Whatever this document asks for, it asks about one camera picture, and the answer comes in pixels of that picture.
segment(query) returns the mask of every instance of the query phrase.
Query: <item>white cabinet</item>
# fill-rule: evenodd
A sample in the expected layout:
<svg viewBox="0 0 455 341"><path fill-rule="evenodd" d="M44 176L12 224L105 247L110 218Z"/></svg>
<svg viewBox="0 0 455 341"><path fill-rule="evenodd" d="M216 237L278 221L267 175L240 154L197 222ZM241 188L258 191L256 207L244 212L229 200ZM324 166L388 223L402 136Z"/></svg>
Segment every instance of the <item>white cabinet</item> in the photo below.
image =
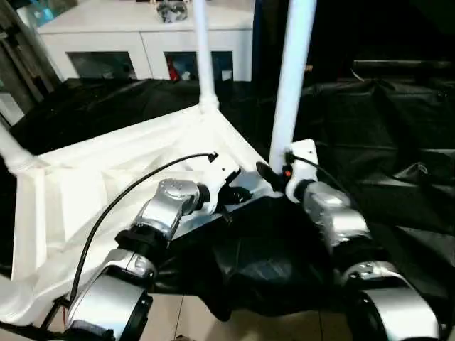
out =
<svg viewBox="0 0 455 341"><path fill-rule="evenodd" d="M207 2L215 78L251 80L255 0ZM193 9L162 23L156 5L135 0L86 0L38 29L61 78L197 78Z"/></svg>

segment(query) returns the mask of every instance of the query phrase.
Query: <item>black cloth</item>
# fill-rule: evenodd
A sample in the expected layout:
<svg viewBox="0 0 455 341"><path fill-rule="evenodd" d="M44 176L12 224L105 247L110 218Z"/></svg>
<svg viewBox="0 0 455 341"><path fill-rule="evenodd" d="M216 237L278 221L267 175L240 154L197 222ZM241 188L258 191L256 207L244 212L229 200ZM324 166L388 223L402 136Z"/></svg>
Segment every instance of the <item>black cloth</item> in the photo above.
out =
<svg viewBox="0 0 455 341"><path fill-rule="evenodd" d="M360 204L378 243L411 283L449 316L455 291L455 93L360 82L302 93L294 139L313 138L319 163ZM220 111L268 158L274 94L249 83L217 85ZM198 84L68 80L11 130L35 154L61 148L198 102ZM11 266L16 184L0 170L0 256ZM155 290L199 295L220 319L231 309L279 315L338 297L314 227L285 199L264 198L171 244Z"/></svg>

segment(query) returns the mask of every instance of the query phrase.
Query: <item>tile floor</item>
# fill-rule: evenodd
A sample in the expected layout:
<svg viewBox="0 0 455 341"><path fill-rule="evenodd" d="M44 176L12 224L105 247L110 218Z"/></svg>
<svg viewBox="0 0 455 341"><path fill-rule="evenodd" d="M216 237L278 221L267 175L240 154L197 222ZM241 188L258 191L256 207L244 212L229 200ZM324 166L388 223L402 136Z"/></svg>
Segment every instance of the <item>tile floor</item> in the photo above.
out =
<svg viewBox="0 0 455 341"><path fill-rule="evenodd" d="M50 329L63 329L61 312L56 315ZM141 341L171 341L179 335L195 341L351 340L346 321L340 314L319 315L317 311L309 311L281 318L265 318L247 311L236 311L229 322L222 323L197 297L154 295L149 322ZM0 340L27 339L0 330Z"/></svg>

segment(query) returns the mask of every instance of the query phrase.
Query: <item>wire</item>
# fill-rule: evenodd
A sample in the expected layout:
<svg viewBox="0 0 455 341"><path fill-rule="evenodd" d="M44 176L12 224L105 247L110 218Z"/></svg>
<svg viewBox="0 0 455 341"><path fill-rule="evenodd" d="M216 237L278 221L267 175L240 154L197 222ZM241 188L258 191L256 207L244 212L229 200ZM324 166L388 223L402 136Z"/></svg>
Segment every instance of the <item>wire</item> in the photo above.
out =
<svg viewBox="0 0 455 341"><path fill-rule="evenodd" d="M94 223L93 227L92 227L92 230L90 231L88 237L87 237L87 240L85 241L85 245L84 245L84 248L82 249L82 253L80 255L80 259L79 259L79 263L77 264L77 268L76 268L76 274L74 276L74 280L73 280L73 286L71 288L71 294L70 294L70 304L73 304L75 298L76 298L76 295L77 295L77 288L79 287L79 281L80 281L80 277L82 276L82 268L84 267L84 263L85 263L85 259L87 258L87 253L88 253L88 249L90 247L90 244L92 243L92 240L93 240L93 237L95 236L95 233L96 231L98 230L98 227L100 227L102 221L105 219L105 217L109 214L109 212L112 210L112 208L114 208L114 206L116 204L119 203L119 201L125 197L125 195L127 195L129 192L131 192L136 186L138 186L139 184L143 183L145 180L147 180L148 178L150 178L151 176L161 172L162 170L168 168L168 167L171 167L173 165L175 165L176 163L179 163L181 161L185 161L185 160L188 160L189 158L200 158L202 156L207 156L209 157L209 161L212 161L214 158L216 158L217 154L216 153L199 153L199 154L193 154L193 155L189 155L189 156L184 156L183 158L177 158L176 160L174 161L171 161L169 163L167 163L166 165L164 166L161 166L155 170L153 170L152 172L150 173L147 173L146 175L144 175L142 178L134 181L130 186L128 186L123 192L121 192L113 201L111 201L111 203L109 204L109 206L106 207L106 209L102 212L102 214L100 215L100 217L98 218L98 220L96 221L96 223Z"/></svg>
<svg viewBox="0 0 455 341"><path fill-rule="evenodd" d="M295 156L294 155L294 158L296 160L299 160L299 161L303 161L305 163L308 163L309 165L313 166L314 168L317 168L318 171L321 171L322 173L324 173L324 175L329 178L329 180L334 183L340 190L342 190L343 192L345 192L346 194L349 194L349 192L344 188L343 185L341 185L341 183L336 180L336 178L331 175L327 170L325 170L323 167L321 167L320 165L318 165L317 163L314 163L313 161L310 161L310 160L307 160L305 158L301 158L299 156Z"/></svg>
<svg viewBox="0 0 455 341"><path fill-rule="evenodd" d="M341 183L336 180L336 178L331 175L327 170L325 170L323 167L321 167L320 165L318 165L317 163L314 163L313 161L310 161L310 160L307 160L305 158L301 158L299 156L295 156L295 155L291 155L292 158L294 158L295 160L299 160L299 161L302 161L302 162L305 162L305 163L308 163L309 165L313 166L314 168L316 168L318 171L321 171L322 173L324 173L324 175L332 182L336 185L336 187L338 187L339 190L341 190L341 192L344 192L350 199L350 201L354 204L354 206L361 212L361 209L360 209L360 206L359 204L354 200L353 196L349 193L348 190L346 190L346 188L341 185Z"/></svg>
<svg viewBox="0 0 455 341"><path fill-rule="evenodd" d="M359 76L357 73L355 73L355 71L353 70L353 68L351 68L350 71L352 72L352 74L354 75L355 78L357 78L357 79L360 80L361 82L364 82L364 81L365 81L364 78L362 78L362 77Z"/></svg>

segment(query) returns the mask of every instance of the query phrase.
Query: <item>white pole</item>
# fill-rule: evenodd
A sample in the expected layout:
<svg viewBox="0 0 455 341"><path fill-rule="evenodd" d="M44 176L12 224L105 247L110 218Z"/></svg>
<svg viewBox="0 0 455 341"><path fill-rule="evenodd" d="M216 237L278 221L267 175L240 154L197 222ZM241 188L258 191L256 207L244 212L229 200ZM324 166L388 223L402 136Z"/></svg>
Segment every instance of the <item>white pole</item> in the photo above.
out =
<svg viewBox="0 0 455 341"><path fill-rule="evenodd" d="M290 0L289 2L269 157L270 167L275 173L282 172L284 152L291 146L294 138L315 10L316 0Z"/></svg>
<svg viewBox="0 0 455 341"><path fill-rule="evenodd" d="M215 83L213 81L213 64L212 53L208 46L208 29L207 29L207 13L205 10L206 0L194 0L194 21L196 29L196 37L198 40L198 73L200 86L199 105L201 111L204 112L207 108L218 108L218 98L215 94Z"/></svg>
<svg viewBox="0 0 455 341"><path fill-rule="evenodd" d="M3 124L0 124L0 155L13 174L27 169L34 162L33 155L18 144Z"/></svg>

